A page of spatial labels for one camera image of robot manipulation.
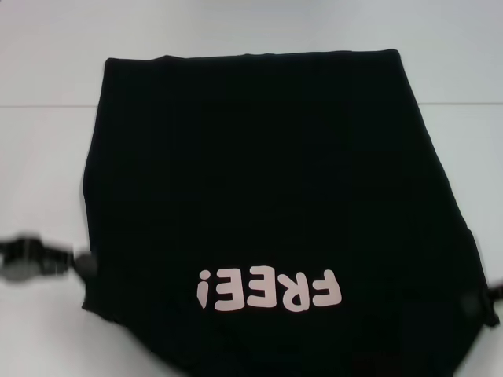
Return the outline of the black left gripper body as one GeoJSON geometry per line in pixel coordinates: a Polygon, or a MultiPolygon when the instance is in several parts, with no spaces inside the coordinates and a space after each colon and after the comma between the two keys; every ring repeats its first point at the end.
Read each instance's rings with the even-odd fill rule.
{"type": "Polygon", "coordinates": [[[1,238],[1,280],[27,283],[42,277],[42,240],[35,234],[1,238]]]}

